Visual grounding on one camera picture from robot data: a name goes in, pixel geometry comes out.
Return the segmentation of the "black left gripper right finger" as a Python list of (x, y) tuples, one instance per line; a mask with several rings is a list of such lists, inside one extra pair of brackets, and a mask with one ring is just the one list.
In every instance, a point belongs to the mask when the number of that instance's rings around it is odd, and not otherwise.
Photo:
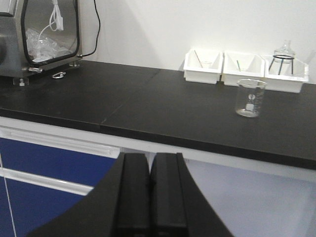
[(181, 153), (157, 153), (150, 181), (152, 236), (233, 236), (195, 183)]

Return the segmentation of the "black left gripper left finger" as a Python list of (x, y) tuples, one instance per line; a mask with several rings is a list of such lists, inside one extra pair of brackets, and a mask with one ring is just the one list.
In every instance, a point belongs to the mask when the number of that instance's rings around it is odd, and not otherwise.
[(148, 237), (149, 166), (141, 153), (120, 153), (82, 200), (29, 237)]

